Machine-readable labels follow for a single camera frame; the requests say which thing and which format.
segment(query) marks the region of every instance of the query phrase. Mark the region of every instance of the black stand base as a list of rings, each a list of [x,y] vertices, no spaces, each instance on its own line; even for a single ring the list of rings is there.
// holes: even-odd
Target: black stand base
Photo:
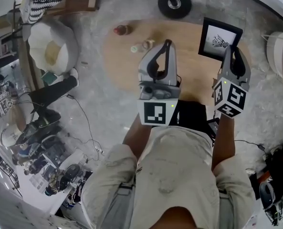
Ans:
[[[179,4],[174,7],[169,0],[158,0],[160,12],[170,19],[181,19],[187,16],[192,8],[191,0],[177,0]]]

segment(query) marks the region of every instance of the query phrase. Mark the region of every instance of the gray floor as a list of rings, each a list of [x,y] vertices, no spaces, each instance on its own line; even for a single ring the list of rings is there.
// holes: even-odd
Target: gray floor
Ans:
[[[261,35],[283,31],[283,22],[252,0],[192,0],[192,3],[193,10],[183,21],[202,24],[206,16],[244,30],[243,40],[252,56],[252,96],[246,111],[236,118],[236,139],[263,143],[268,149],[282,144],[283,84],[268,65],[265,40]],[[77,64],[80,86],[73,89],[72,94],[84,108],[93,137],[105,153],[112,145],[122,142],[127,127],[137,114],[137,96],[119,91],[112,85],[105,74],[101,47],[107,31],[114,24],[148,18],[164,18],[158,10],[157,0],[101,0],[97,12],[63,18],[64,23],[73,28],[80,46]],[[90,138],[85,116],[74,100],[62,98],[53,107],[62,114],[62,125],[71,135],[83,141]],[[91,142],[82,145],[72,138],[64,137],[64,140],[71,149],[80,148],[89,157],[97,159]],[[260,167],[261,150],[241,142],[236,146],[247,168]],[[99,161],[89,162],[91,168],[98,164]]]

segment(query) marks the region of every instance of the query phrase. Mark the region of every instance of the round wooden table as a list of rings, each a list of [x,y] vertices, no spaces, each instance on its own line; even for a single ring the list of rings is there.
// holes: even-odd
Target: round wooden table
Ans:
[[[179,99],[214,105],[212,86],[221,61],[198,54],[202,25],[162,20],[123,21],[119,24],[130,25],[133,32],[119,36],[113,32],[115,25],[104,42],[105,69],[118,88],[133,91],[137,96],[140,93],[138,65],[145,52],[132,53],[130,49],[133,45],[148,38],[155,40],[155,45],[170,39],[175,44],[178,75],[182,78]],[[240,42],[238,47],[251,64],[246,44]],[[164,59],[163,55],[157,61],[163,67]]]

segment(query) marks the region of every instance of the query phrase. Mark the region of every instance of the picture frame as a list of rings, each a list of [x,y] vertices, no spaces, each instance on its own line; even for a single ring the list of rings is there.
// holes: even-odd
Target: picture frame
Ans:
[[[199,44],[199,55],[223,61],[226,48],[234,50],[241,39],[241,28],[205,17]]]

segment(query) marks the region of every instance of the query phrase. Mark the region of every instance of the white chair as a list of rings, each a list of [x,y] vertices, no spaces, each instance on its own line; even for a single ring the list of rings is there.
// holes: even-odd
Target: white chair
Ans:
[[[69,72],[78,59],[78,44],[73,31],[53,18],[31,28],[30,55],[36,67],[57,76]]]

